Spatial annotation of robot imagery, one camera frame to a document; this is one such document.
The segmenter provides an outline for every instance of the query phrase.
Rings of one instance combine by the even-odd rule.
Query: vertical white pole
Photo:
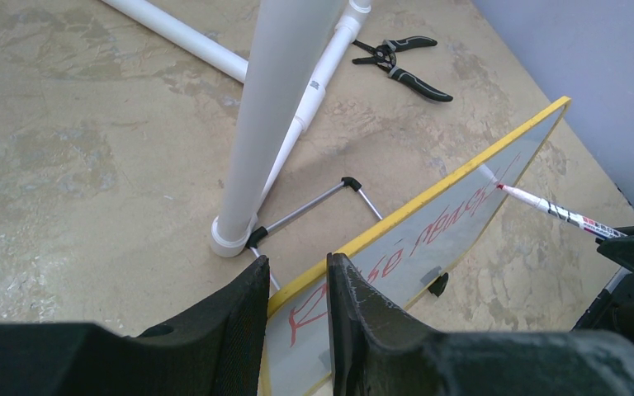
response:
[[[262,0],[212,249],[244,249],[268,174],[342,0]]]

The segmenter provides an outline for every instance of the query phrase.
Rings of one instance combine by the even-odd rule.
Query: black corner connector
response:
[[[249,248],[258,248],[258,243],[259,241],[261,241],[262,239],[264,239],[266,236],[268,236],[268,231],[266,230],[266,227],[259,227],[257,229],[255,229],[251,235],[249,235],[249,240],[247,241],[247,244],[245,245],[247,247],[247,249]]]
[[[343,182],[344,187],[351,187],[355,192],[361,190],[361,183],[359,183],[358,180],[354,179],[353,177],[342,177],[341,181]]]

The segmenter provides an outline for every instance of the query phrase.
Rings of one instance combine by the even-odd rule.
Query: marker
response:
[[[626,234],[612,229],[607,225],[601,224],[598,221],[594,221],[590,218],[584,217],[581,214],[570,212],[562,206],[555,205],[549,200],[544,200],[539,196],[529,194],[524,190],[516,187],[506,186],[504,184],[498,184],[497,188],[511,195],[512,197],[533,206],[534,208],[548,213],[551,216],[557,217],[560,220],[573,224],[584,231],[588,231],[599,239],[610,239],[625,237]]]

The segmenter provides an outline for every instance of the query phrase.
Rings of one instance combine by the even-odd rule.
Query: concrete floor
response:
[[[155,4],[248,56],[257,0]],[[469,0],[375,1],[359,40],[410,35],[440,44],[399,65],[455,100],[428,103],[352,65],[364,55],[352,47],[262,224],[343,176],[389,214],[549,103]],[[0,1],[0,321],[86,320],[136,335],[251,262],[215,256],[208,239],[241,88],[98,0]],[[564,123],[522,186],[634,224]],[[373,221],[344,191],[262,251],[287,283]],[[508,202],[442,298],[412,312],[443,330],[567,329],[616,271],[594,249],[589,235]]]

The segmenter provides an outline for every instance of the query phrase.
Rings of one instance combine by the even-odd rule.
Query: wall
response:
[[[634,207],[634,2],[474,2]]]

